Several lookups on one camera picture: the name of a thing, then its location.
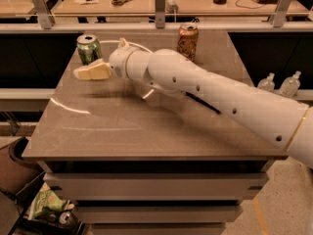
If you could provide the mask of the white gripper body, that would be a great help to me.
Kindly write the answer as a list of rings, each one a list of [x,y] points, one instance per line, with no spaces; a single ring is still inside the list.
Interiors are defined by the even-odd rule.
[[[120,78],[134,80],[138,66],[135,55],[138,51],[138,48],[131,46],[123,46],[114,50],[109,57],[112,72]]]

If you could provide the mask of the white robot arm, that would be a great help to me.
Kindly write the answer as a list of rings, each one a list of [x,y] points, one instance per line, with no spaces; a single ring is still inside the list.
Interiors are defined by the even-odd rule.
[[[188,92],[313,167],[312,107],[204,70],[174,50],[152,52],[124,38],[117,43],[104,61],[98,39],[79,36],[76,46],[83,66],[74,71],[76,78],[106,79],[115,74],[170,95]]]

